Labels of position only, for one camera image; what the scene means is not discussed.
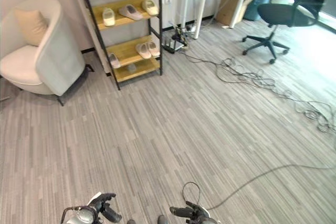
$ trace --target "cardboard box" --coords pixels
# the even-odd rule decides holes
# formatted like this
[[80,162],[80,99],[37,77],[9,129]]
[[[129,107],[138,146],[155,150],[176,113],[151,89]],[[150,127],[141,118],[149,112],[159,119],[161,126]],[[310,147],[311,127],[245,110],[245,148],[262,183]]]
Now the cardboard box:
[[[225,6],[220,9],[216,15],[216,20],[223,25],[230,25],[233,14],[235,12],[235,9],[237,8],[238,0],[221,0],[219,7],[222,7],[223,4],[227,1]],[[241,6],[241,10],[237,16],[237,20],[235,22],[238,23],[243,19],[243,16],[245,14],[247,5],[251,3],[253,0],[244,0],[243,5]]]

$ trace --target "cushion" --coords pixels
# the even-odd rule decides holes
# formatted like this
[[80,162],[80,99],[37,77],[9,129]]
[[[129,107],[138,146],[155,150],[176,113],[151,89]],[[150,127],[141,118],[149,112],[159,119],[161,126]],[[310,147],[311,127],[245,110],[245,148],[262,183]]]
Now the cushion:
[[28,85],[42,83],[35,70],[37,49],[24,46],[6,55],[0,61],[0,74],[7,80]]
[[47,22],[39,10],[14,10],[22,35],[28,44],[38,46],[47,31]]

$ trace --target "armchair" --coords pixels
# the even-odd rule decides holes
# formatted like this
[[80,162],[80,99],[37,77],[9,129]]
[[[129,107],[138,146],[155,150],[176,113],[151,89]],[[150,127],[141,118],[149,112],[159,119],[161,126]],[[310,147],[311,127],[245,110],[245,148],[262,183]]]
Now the armchair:
[[1,22],[0,74],[21,89],[60,100],[85,68],[83,56],[57,0],[26,0],[17,8],[39,10],[48,28],[39,46],[24,40],[14,8]]

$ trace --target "shoe rack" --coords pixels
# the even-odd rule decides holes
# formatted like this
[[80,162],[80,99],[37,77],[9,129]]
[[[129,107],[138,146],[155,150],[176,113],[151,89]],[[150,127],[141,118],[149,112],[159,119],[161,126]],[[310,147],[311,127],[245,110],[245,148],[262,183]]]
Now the shoe rack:
[[[156,31],[151,26],[151,18],[154,16],[149,15],[145,10],[142,9],[141,3],[144,0],[121,0],[112,3],[106,3],[99,6],[91,6],[89,0],[78,0],[81,11],[84,15],[85,21],[89,28],[90,35],[92,37],[93,43],[97,54],[101,60],[104,70],[107,76],[113,76],[116,82],[118,90],[120,90],[120,83],[136,78],[143,74],[156,71],[163,73],[162,68],[162,2],[159,0],[159,14],[156,17],[159,19],[159,31]],[[134,40],[126,41],[121,44],[116,44],[112,46],[106,46],[102,38],[102,31],[106,29],[113,29],[118,26],[126,26],[128,24],[138,22],[139,20],[132,20],[130,18],[124,17],[118,13],[118,9],[126,4],[133,5],[137,11],[139,11],[143,18],[142,20],[147,20],[148,23],[148,35],[137,38]],[[111,8],[115,14],[115,25],[111,27],[106,27],[103,23],[102,12],[104,8]],[[150,59],[143,59],[135,49],[136,44],[144,43],[152,40],[152,34],[159,39],[160,56]],[[121,65],[120,68],[114,69],[111,62],[108,59],[108,55],[114,53],[114,55],[119,60]]]

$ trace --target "striped carpet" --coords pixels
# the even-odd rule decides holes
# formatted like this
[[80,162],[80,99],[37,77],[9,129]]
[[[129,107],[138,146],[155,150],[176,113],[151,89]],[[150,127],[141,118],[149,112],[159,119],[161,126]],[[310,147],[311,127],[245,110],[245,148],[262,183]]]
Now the striped carpet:
[[[274,65],[266,48],[241,55],[254,44],[242,37],[269,32],[264,22],[228,30],[213,24],[188,54],[216,62],[235,57],[245,71],[262,69],[279,90],[335,105],[335,34],[281,27],[276,38],[291,50]],[[58,223],[65,207],[98,191],[117,194],[111,207],[121,223],[153,224],[160,214],[184,223],[169,206],[184,207],[188,181],[200,186],[200,204],[209,208],[269,169],[336,164],[333,138],[295,111],[301,107],[268,90],[225,84],[212,65],[165,53],[163,76],[150,73],[117,91],[95,55],[85,59],[96,71],[65,94],[64,107],[0,80],[1,96],[12,97],[0,113],[0,223]],[[185,193],[197,200],[195,186]],[[335,205],[336,170],[290,167],[253,181],[211,214],[222,224],[336,223]]]

